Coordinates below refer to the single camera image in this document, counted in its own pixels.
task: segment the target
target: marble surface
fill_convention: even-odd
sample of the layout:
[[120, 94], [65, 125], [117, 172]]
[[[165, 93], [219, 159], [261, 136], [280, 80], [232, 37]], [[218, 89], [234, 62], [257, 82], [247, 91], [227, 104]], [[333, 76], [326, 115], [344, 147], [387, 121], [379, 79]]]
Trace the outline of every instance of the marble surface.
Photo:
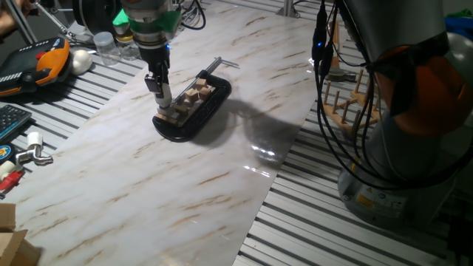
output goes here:
[[315, 23], [219, 2], [206, 15], [171, 45], [171, 89], [222, 56], [240, 64], [214, 72], [232, 95], [193, 141], [171, 143], [152, 125], [146, 71], [131, 79], [7, 197], [40, 265], [232, 264], [316, 98]]

